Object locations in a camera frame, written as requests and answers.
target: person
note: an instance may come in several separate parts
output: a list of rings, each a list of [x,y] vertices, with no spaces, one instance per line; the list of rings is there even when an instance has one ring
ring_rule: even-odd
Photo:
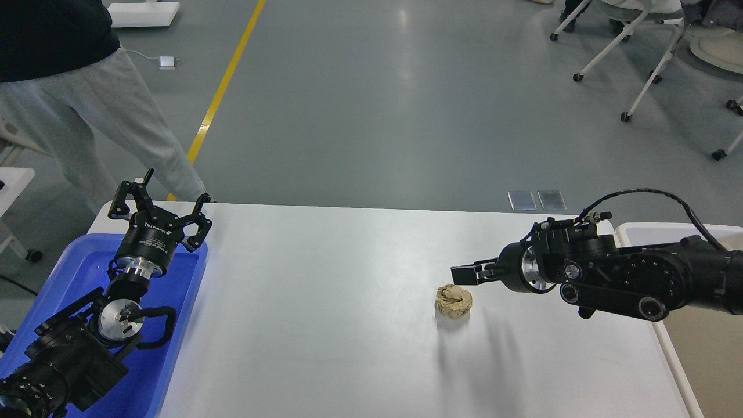
[[[560,12],[559,22],[563,23],[570,16],[570,13],[573,13],[582,2],[583,0],[565,0],[565,9]],[[591,2],[583,6],[583,9],[565,26],[565,29],[563,29],[564,32],[572,33],[575,31],[575,21],[578,20],[578,16],[582,15],[589,5],[591,5]],[[618,35],[624,30],[624,23],[618,20],[609,19],[609,24],[611,25],[611,32],[614,35]]]
[[[575,9],[577,9],[578,6],[580,6],[581,1],[582,0],[565,0],[565,9],[562,12],[560,12],[560,15],[559,15],[559,21],[560,21],[560,23],[563,23],[565,21],[565,19],[567,19],[568,16],[570,16],[570,13],[573,13],[573,11]],[[571,20],[568,23],[567,26],[565,26],[565,29],[563,29],[563,31],[568,32],[568,33],[574,32],[575,31],[575,21],[578,19],[578,16],[580,16],[581,14],[583,14],[583,12],[585,12],[585,9],[587,9],[590,4],[591,3],[588,3],[583,8],[583,10],[581,10],[580,13],[578,13],[578,15],[575,16],[575,18],[573,20]]]
[[[204,192],[100,0],[0,0],[0,16],[0,115],[56,159],[93,212],[118,182],[91,126],[154,168],[176,198]]]

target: gray floor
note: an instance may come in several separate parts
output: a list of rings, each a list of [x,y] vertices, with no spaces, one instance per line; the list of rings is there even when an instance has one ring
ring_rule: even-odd
[[[591,9],[550,42],[558,2],[268,0],[195,166],[220,202],[511,212],[508,190],[561,190],[577,213],[656,187],[705,222],[743,225],[743,149],[709,158],[743,129],[724,109],[743,84],[677,60],[621,123],[668,33],[636,33],[576,84],[609,24]],[[181,59],[160,71],[133,57],[184,148],[255,5],[182,0],[170,28],[118,32],[127,48]],[[99,154],[116,178],[144,173],[105,138]],[[26,152],[17,165],[36,178],[3,220],[45,258],[6,251],[0,271],[38,289],[93,215],[49,158]],[[602,208],[615,225],[685,221],[658,196]],[[0,323],[17,327],[31,299],[4,283],[0,295]]]

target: black jacket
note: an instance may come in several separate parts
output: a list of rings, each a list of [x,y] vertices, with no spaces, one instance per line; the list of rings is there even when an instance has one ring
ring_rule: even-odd
[[[119,46],[100,0],[0,0],[0,83],[77,70]]]

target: yellow floor line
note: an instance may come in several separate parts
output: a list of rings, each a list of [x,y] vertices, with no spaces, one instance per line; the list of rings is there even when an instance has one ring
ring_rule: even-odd
[[[201,122],[201,126],[198,128],[196,138],[194,138],[193,142],[191,143],[191,148],[189,148],[188,154],[186,154],[191,164],[193,164],[193,162],[196,160],[196,156],[201,149],[201,145],[204,144],[204,139],[207,137],[209,127],[212,125],[212,119],[214,119],[214,115],[217,113],[217,109],[219,109],[219,104],[222,102],[222,97],[227,90],[227,86],[232,80],[232,75],[235,73],[235,69],[240,62],[242,51],[244,51],[245,45],[247,45],[247,41],[250,39],[250,34],[253,32],[253,28],[256,26],[256,22],[258,22],[258,17],[261,15],[261,10],[263,10],[263,6],[265,5],[265,3],[266,0],[259,0],[258,4],[256,4],[256,8],[253,10],[253,15],[250,17],[250,21],[247,23],[245,32],[243,32],[242,37],[240,38],[240,43],[237,44],[237,48],[235,49],[235,53],[230,60],[230,64],[227,66],[227,70],[224,72],[224,76],[222,76],[222,81],[219,83],[217,92],[214,94],[214,98],[209,105],[207,114],[204,116],[204,120]],[[168,202],[173,201],[175,201],[175,196],[169,194]]]

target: white cable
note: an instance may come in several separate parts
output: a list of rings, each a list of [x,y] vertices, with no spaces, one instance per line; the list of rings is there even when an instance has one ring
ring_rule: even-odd
[[[152,58],[152,57],[148,57],[148,56],[146,56],[145,54],[142,54],[141,52],[137,52],[137,51],[134,51],[134,50],[132,50],[132,49],[126,49],[126,48],[121,48],[121,49],[123,49],[123,50],[124,50],[124,51],[126,51],[126,52],[134,52],[135,54],[137,54],[137,55],[141,55],[142,57],[145,57],[145,58],[147,58],[148,60],[154,60],[154,61],[157,61],[157,60],[159,60],[159,59],[160,59],[160,58]]]

